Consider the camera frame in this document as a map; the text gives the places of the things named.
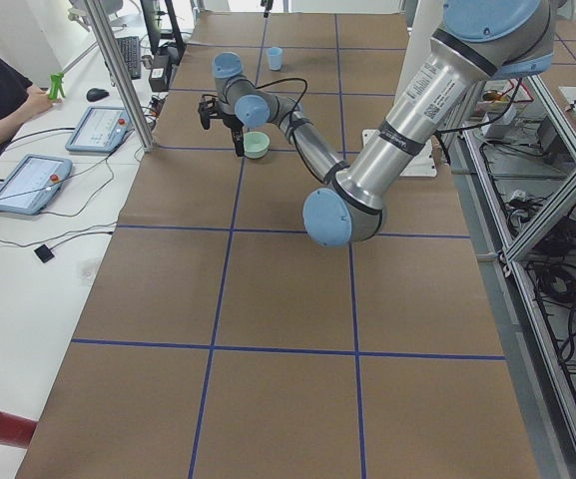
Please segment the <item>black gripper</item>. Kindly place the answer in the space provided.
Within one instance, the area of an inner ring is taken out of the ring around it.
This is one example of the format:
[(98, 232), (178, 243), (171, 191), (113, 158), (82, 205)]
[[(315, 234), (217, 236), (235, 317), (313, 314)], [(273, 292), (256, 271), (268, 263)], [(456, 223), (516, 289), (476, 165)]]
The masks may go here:
[(231, 130), (231, 137), (235, 147), (235, 152), (238, 157), (245, 155), (244, 133), (242, 131), (244, 125), (234, 114), (221, 112), (221, 119), (224, 125)]

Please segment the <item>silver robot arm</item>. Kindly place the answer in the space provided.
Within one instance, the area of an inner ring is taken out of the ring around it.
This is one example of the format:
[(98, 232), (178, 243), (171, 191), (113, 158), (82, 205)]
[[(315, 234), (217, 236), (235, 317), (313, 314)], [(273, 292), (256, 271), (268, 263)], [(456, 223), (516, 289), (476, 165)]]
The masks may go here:
[(201, 123), (207, 129), (222, 120), (239, 156), (244, 128), (275, 125), (322, 184), (302, 209), (310, 238), (324, 246), (368, 240), (385, 222), (385, 193), (467, 90), (550, 67), (556, 10), (552, 1), (445, 2), (427, 58), (352, 164), (331, 148), (296, 100), (255, 86), (232, 52), (212, 62), (217, 93), (203, 96)]

